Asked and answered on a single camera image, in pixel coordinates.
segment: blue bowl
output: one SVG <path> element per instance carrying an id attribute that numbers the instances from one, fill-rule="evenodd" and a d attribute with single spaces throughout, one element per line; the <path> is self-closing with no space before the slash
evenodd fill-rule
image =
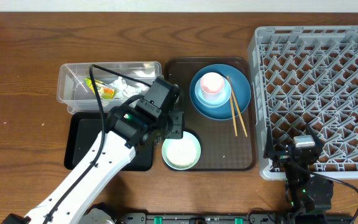
<path id="1" fill-rule="evenodd" d="M 223 64 L 209 65 L 198 71 L 193 77 L 190 83 L 190 100 L 193 103 L 194 107 L 207 118 L 220 121 L 232 119 L 230 101 L 227 101 L 225 104 L 217 108 L 207 108 L 197 99 L 195 93 L 196 83 L 204 74 L 207 74 L 208 72 L 216 72 L 225 77 L 230 77 L 231 85 L 233 87 L 234 94 L 236 95 L 240 111 L 241 113 L 244 112 L 247 109 L 249 101 L 251 99 L 251 88 L 249 82 L 244 76 L 244 74 L 238 69 Z M 233 106 L 234 112 L 236 116 L 238 116 L 234 102 Z"/>

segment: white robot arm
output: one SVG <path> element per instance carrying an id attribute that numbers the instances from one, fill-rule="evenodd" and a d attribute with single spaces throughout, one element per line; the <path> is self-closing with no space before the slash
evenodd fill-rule
<path id="1" fill-rule="evenodd" d="M 89 167 L 99 149 L 100 140 L 101 133 L 98 134 L 85 157 L 59 187 L 26 215 L 30 218 L 29 224 L 42 224 L 45 221 L 46 214 L 51 211 L 57 200 Z M 86 209 L 89 208 L 106 184 L 135 157 L 135 149 L 133 147 L 128 149 L 124 146 L 125 143 L 125 139 L 112 131 L 106 134 L 103 152 L 98 159 L 97 167 L 92 168 L 67 195 L 58 210 L 54 212 L 53 223 L 75 224 L 79 222 Z"/>
<path id="2" fill-rule="evenodd" d="M 134 158 L 135 147 L 150 144 L 159 138 L 183 137 L 183 111 L 173 109 L 179 94 L 179 87 L 156 78 L 145 96 L 133 96 L 121 106 L 111 109 L 103 123 L 105 127 L 102 131 L 106 134 L 102 150 L 100 132 L 85 157 L 49 197 L 24 218 L 10 214 L 2 223 L 78 223 L 112 177 Z M 129 105 L 135 100 L 139 101 L 132 108 Z"/>

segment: wooden table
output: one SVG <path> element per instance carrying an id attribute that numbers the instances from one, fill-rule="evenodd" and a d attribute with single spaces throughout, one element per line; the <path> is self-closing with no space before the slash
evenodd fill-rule
<path id="1" fill-rule="evenodd" d="M 67 176 L 71 115 L 56 100 L 64 63 L 241 56 L 259 26 L 358 25 L 358 14 L 0 13 L 0 222 L 25 215 Z M 349 181 L 358 187 L 358 180 Z M 284 183 L 250 172 L 173 172 L 155 150 L 147 172 L 120 172 L 97 202 L 149 212 L 278 210 Z M 353 215 L 351 189 L 335 185 L 332 212 Z"/>

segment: dark brown tray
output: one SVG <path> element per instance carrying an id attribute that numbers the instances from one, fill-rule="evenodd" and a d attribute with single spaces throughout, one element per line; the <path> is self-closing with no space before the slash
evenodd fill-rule
<path id="1" fill-rule="evenodd" d="M 165 78 L 177 84 L 185 92 L 185 129 L 196 133 L 201 143 L 201 157 L 197 164 L 188 170 L 249 170 L 255 166 L 256 160 L 254 101 L 251 100 L 248 108 L 242 113 L 248 132 L 246 138 L 238 118 L 236 119 L 238 137 L 236 137 L 232 119 L 227 121 L 209 119 L 198 112 L 190 100 L 191 79 L 205 66 L 216 63 L 233 66 L 250 80 L 248 63 L 241 57 L 176 58 L 165 66 Z"/>

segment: gray dish rack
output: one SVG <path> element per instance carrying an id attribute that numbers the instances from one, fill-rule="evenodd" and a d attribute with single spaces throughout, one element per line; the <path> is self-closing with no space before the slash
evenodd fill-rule
<path id="1" fill-rule="evenodd" d="M 267 127 L 281 150 L 308 123 L 324 142 L 314 171 L 358 179 L 358 26 L 259 27 L 249 44 L 260 175 Z"/>

